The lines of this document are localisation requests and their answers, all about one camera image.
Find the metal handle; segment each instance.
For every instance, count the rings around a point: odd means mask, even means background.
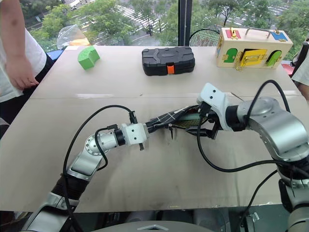
[[[247,31],[246,31],[246,34],[245,35],[247,35],[248,34],[248,31],[249,30],[261,30],[261,31],[266,31],[266,32],[268,32],[268,36],[267,36],[267,38],[269,38],[269,36],[270,36],[270,30],[267,30],[267,29],[261,29],[261,28],[248,28],[247,29]]]

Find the orange latch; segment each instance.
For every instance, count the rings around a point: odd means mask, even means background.
[[[167,65],[168,68],[168,74],[175,74],[174,65]]]

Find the person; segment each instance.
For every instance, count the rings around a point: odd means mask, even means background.
[[[292,80],[295,82],[301,94],[309,102],[309,51],[307,51],[306,58],[294,73]]]
[[[0,0],[0,117],[11,124],[53,65],[25,29],[19,0]]]

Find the wooden box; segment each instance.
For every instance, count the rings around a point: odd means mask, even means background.
[[[283,30],[221,28],[216,56],[218,67],[276,68],[293,42]]]

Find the black plastic case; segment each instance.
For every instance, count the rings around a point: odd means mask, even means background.
[[[142,64],[146,75],[167,75],[192,72],[195,59],[190,47],[144,49]]]

